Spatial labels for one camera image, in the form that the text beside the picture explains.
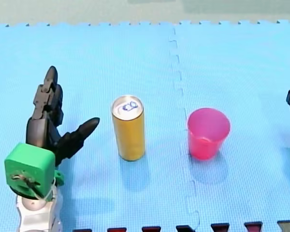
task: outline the aluminum can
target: aluminum can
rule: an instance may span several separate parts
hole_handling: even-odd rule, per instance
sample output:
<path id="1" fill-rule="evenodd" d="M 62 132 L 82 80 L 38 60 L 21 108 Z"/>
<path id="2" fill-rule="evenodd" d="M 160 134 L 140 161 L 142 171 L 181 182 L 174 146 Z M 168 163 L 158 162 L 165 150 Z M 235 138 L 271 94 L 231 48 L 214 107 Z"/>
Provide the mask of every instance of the aluminum can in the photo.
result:
<path id="1" fill-rule="evenodd" d="M 145 153 L 144 106 L 133 95 L 123 95 L 112 104 L 112 118 L 119 155 L 128 161 Z"/>

